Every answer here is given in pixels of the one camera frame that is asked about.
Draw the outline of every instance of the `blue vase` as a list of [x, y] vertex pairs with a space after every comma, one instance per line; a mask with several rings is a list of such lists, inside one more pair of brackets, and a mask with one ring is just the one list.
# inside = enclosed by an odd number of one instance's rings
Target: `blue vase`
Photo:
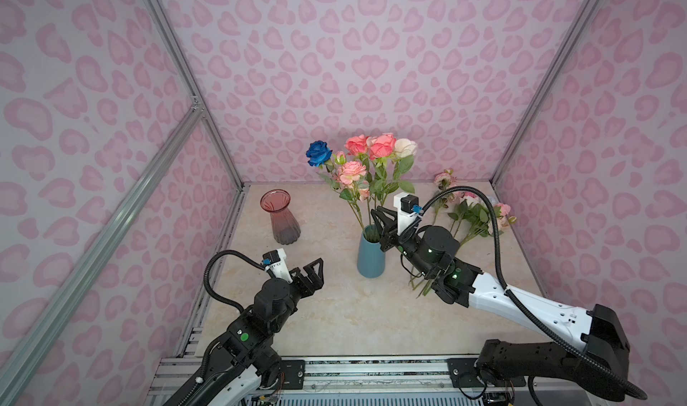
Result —
[[[376, 229], [373, 225], [368, 225], [365, 231]], [[365, 278], [376, 278], [384, 273], [385, 256], [379, 242], [370, 242], [360, 235], [360, 245], [358, 246], [358, 272]]]

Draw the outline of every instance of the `pink wallpaper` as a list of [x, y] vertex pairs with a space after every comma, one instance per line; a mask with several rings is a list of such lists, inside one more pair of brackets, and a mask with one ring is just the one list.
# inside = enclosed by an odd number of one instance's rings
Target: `pink wallpaper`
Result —
[[418, 141], [415, 178], [492, 175], [580, 0], [164, 0], [245, 181], [314, 140]]
[[500, 188], [546, 291], [615, 309], [665, 406], [687, 398], [684, 5], [606, 0]]
[[181, 336], [234, 199], [199, 124], [17, 405], [138, 405]]
[[0, 0], [0, 366], [188, 107], [137, 0]]

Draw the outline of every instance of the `beige table surface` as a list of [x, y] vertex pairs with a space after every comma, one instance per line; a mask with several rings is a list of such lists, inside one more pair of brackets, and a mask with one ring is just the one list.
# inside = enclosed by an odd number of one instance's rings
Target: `beige table surface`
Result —
[[[464, 184], [493, 195], [488, 182]], [[302, 299], [298, 311], [274, 337], [273, 347], [280, 355], [478, 354], [487, 339], [545, 341], [543, 336], [494, 314], [445, 304], [434, 292], [416, 298], [418, 291], [408, 285], [409, 275], [400, 266], [395, 249], [386, 253], [386, 270], [381, 276], [364, 278], [356, 268], [360, 226], [346, 202], [324, 183], [251, 186], [232, 249], [260, 261], [263, 253], [282, 247], [272, 237], [269, 214], [260, 208], [261, 196], [275, 188], [291, 195], [289, 208], [302, 230], [294, 244], [284, 246], [289, 269], [317, 258], [324, 260], [324, 288]], [[416, 184], [420, 205], [435, 190], [433, 184]], [[391, 201], [388, 198], [385, 206], [393, 207]], [[426, 218], [429, 220], [423, 224], [432, 221], [431, 216]], [[437, 220], [444, 226], [450, 222], [445, 211]], [[511, 231], [502, 236], [501, 244], [506, 281], [539, 294]], [[491, 238], [475, 238], [461, 247], [457, 256], [495, 275], [493, 251]], [[248, 307], [267, 279], [266, 273], [229, 257], [215, 290]], [[212, 300], [196, 354], [202, 355], [206, 345], [237, 316], [234, 308]]]

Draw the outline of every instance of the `red glass vase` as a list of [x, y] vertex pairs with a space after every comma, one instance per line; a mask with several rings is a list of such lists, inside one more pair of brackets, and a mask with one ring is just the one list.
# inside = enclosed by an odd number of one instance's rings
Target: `red glass vase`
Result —
[[271, 190], [260, 199], [260, 207], [269, 212], [274, 240], [282, 245], [294, 243], [300, 236], [300, 225], [288, 204], [291, 196], [284, 190]]

